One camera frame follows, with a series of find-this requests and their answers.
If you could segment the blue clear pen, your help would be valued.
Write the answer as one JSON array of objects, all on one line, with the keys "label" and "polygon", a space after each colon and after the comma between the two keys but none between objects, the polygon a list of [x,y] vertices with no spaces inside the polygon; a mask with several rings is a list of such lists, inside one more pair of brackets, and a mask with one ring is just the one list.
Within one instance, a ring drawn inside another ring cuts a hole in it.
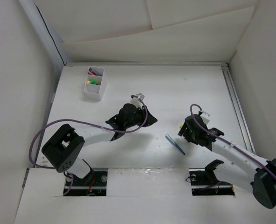
[{"label": "blue clear pen", "polygon": [[101,71],[99,71],[99,70],[96,70],[96,69],[94,69],[94,68],[92,68],[91,69],[94,73],[96,73],[98,76],[102,76],[103,75],[103,73],[101,72]]}]

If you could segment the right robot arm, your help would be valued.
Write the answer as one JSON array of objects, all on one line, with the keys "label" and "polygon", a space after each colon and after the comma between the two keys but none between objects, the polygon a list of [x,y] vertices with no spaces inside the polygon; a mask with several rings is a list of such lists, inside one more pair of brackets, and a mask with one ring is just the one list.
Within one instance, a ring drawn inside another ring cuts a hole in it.
[{"label": "right robot arm", "polygon": [[203,112],[190,115],[178,133],[187,142],[222,156],[205,166],[205,180],[230,183],[251,192],[265,208],[276,207],[276,159],[270,161],[240,148],[221,130],[209,129],[208,122]]}]

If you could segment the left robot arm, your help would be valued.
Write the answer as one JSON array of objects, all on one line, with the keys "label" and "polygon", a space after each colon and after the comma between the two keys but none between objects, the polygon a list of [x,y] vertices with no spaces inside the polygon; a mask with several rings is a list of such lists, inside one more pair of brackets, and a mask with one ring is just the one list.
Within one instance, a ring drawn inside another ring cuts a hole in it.
[{"label": "left robot arm", "polygon": [[62,125],[42,147],[42,153],[57,172],[68,172],[76,176],[82,185],[88,185],[93,180],[95,171],[78,157],[84,146],[115,141],[124,136],[127,129],[134,126],[148,127],[157,121],[146,106],[127,103],[101,128]]}]

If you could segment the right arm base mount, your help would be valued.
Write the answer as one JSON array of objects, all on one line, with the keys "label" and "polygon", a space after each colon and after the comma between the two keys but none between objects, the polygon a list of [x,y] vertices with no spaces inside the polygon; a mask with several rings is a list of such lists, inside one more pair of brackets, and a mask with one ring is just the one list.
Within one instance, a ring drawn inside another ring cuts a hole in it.
[{"label": "right arm base mount", "polygon": [[233,185],[219,181],[214,174],[214,170],[223,163],[223,161],[214,160],[204,168],[189,169],[189,175],[185,181],[191,184],[193,196],[235,196]]}]

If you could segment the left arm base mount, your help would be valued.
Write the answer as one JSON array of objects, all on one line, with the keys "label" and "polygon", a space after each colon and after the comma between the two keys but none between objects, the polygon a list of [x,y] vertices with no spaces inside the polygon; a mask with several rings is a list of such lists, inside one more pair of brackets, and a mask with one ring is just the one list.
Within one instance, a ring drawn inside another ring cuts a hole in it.
[{"label": "left arm base mount", "polygon": [[93,176],[85,182],[71,174],[64,172],[64,196],[106,196],[108,169],[95,169]]}]

